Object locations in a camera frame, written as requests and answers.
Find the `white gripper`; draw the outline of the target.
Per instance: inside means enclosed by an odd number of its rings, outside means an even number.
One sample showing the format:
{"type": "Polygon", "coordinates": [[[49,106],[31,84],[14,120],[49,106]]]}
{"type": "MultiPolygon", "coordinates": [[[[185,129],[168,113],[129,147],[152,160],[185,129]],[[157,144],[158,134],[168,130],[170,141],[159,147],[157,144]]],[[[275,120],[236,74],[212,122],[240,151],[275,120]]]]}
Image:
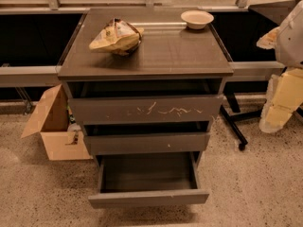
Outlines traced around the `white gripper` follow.
{"type": "Polygon", "coordinates": [[[258,124],[260,130],[266,133],[280,131],[302,104],[302,69],[291,68],[280,76],[272,75],[258,124]]]}

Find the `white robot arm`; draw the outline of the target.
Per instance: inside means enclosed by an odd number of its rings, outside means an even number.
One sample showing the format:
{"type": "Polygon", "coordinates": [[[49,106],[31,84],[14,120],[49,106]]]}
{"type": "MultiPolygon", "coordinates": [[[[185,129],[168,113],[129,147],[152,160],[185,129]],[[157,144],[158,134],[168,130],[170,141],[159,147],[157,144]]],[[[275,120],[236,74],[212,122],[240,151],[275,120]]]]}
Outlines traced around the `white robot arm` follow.
{"type": "Polygon", "coordinates": [[[303,104],[303,1],[297,3],[280,26],[257,41],[257,47],[274,49],[276,60],[286,70],[272,75],[259,128],[266,133],[280,131],[303,104]]]}

